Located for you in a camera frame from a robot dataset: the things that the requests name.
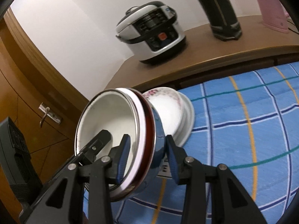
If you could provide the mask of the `blue plaid tablecloth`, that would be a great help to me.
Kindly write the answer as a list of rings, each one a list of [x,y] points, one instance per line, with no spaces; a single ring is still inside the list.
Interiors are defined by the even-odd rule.
[[[181,90],[195,110],[186,153],[227,165],[267,223],[298,199],[298,62]]]

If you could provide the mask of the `black thermos flask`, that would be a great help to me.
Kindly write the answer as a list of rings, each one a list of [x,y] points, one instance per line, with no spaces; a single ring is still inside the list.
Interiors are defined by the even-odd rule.
[[[221,41],[238,40],[242,29],[230,0],[198,0],[209,20],[212,33]]]

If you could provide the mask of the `brown wooden door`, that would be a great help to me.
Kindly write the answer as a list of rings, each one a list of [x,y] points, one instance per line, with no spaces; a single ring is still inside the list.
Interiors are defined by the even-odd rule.
[[[46,118],[45,103],[62,117]],[[40,52],[11,9],[1,20],[1,119],[9,117],[25,137],[31,162],[47,182],[74,153],[75,129],[88,100]]]

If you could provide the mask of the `brown wooden cabinet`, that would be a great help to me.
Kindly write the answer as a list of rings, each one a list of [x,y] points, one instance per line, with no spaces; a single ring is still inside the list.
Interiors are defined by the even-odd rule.
[[[298,55],[298,34],[281,33],[265,27],[261,16],[240,17],[242,36],[220,41],[205,24],[186,31],[187,46],[166,63],[149,66],[135,57],[127,59],[107,88],[146,91],[159,86],[179,88],[193,83],[269,67],[275,57]]]

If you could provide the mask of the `white enamel bowl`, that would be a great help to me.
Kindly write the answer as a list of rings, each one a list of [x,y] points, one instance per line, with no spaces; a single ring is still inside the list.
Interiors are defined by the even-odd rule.
[[[137,111],[133,100],[125,93],[124,88],[102,91],[96,95],[83,111],[75,133],[75,154],[94,138],[100,131],[107,130],[112,139],[96,155],[96,159],[107,156],[113,147],[119,146],[124,134],[131,138],[130,151],[125,167],[124,178],[129,176],[136,158],[139,128]]]

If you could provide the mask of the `plain white plate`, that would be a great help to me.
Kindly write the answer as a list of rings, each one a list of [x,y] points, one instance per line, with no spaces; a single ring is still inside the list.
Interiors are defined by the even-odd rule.
[[[195,123],[195,110],[191,100],[183,93],[179,92],[184,102],[184,119],[182,121],[182,128],[175,137],[175,144],[179,147],[183,147],[191,135],[192,129]]]

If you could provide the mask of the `white black rice cooker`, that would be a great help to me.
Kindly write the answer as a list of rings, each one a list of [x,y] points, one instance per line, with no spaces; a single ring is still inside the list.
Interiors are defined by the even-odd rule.
[[[176,11],[161,1],[130,8],[115,30],[117,39],[147,65],[167,62],[186,46],[186,35]]]

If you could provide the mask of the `pink red plastic bowl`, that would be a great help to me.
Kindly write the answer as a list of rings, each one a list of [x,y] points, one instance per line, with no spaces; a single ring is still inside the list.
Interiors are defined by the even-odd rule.
[[[138,134],[135,155],[127,176],[123,182],[110,191],[110,199],[119,201],[141,193],[150,183],[152,170],[150,168],[155,151],[156,123],[154,107],[139,91],[131,88],[117,88],[133,103],[137,117]]]

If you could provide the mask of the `white floral plate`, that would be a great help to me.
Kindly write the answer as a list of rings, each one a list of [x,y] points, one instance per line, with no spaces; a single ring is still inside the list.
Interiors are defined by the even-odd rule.
[[[177,134],[184,115],[184,106],[179,93],[168,87],[158,87],[143,93],[154,106],[161,119],[165,135]]]

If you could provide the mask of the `large steel bowl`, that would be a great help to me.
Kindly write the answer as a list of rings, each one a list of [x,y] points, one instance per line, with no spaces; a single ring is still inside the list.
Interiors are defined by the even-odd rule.
[[[144,191],[158,175],[163,163],[165,156],[165,134],[161,119],[153,105],[147,107],[146,113],[150,114],[150,118],[154,124],[153,127],[149,128],[149,133],[147,133],[147,136],[154,138],[153,143],[151,146],[145,147],[137,176],[131,186],[123,191],[120,199],[131,198]]]

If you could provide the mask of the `pink electric kettle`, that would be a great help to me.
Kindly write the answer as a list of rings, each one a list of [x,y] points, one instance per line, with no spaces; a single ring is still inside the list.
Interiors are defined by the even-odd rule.
[[[283,6],[279,0],[257,0],[263,25],[272,30],[288,33],[288,24]]]

